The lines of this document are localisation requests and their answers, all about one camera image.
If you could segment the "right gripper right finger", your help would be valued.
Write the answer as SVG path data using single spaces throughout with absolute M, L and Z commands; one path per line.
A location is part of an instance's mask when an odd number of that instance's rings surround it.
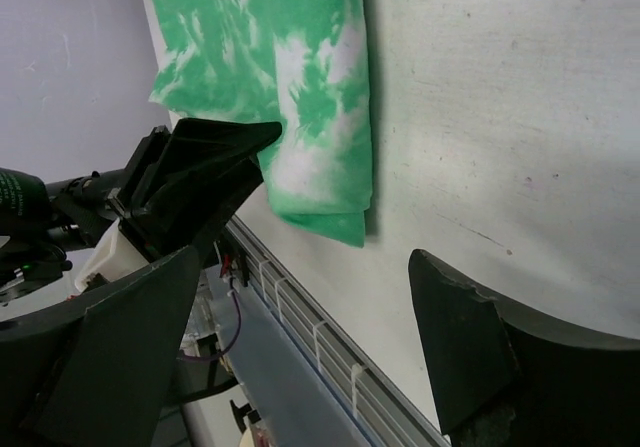
M 635 446 L 639 343 L 475 282 L 423 249 L 413 310 L 442 434 L 455 446 Z

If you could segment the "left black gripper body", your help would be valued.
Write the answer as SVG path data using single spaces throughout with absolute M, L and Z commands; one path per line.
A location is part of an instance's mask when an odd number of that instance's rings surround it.
M 162 254 L 152 246 L 141 219 L 148 214 L 145 204 L 149 187 L 169 138 L 170 130 L 165 125 L 154 127 L 143 137 L 106 196 L 106 204 L 120 221 L 119 231 L 149 262 L 158 260 Z

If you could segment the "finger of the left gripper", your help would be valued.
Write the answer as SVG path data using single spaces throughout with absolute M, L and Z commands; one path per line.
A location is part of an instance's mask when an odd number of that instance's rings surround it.
M 278 121 L 182 118 L 157 162 L 141 221 L 162 257 L 186 246 L 208 263 L 226 224 L 263 182 L 258 154 L 282 135 Z

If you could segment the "green tie-dye trousers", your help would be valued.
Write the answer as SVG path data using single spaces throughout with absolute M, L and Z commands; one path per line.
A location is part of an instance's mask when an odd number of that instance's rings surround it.
M 272 211 L 360 247 L 373 195 L 363 0 L 151 0 L 164 51 L 150 100 L 181 117 L 277 121 L 259 153 Z

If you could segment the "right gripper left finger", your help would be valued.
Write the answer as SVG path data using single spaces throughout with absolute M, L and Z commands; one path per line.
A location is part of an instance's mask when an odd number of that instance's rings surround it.
M 2 445 L 150 445 L 199 274 L 186 247 L 3 322 Z

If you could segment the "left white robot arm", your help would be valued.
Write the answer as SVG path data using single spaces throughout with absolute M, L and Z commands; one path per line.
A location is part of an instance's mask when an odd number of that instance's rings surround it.
M 216 242 L 263 182 L 258 155 L 281 135 L 278 121 L 182 118 L 154 128 L 119 170 L 50 184 L 2 170 L 2 305 L 61 279 L 74 251 L 92 252 L 80 292 L 187 246 L 202 267 L 218 264 Z

